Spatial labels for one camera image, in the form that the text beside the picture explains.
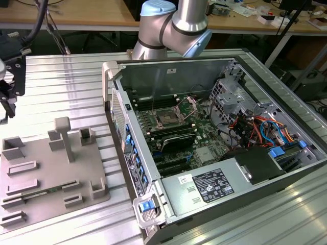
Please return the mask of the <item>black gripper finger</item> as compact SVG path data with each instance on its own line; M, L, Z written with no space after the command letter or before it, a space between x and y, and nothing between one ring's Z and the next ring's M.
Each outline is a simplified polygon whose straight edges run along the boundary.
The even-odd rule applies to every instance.
M16 98L2 98L2 106L5 109L5 118L13 118L15 116Z

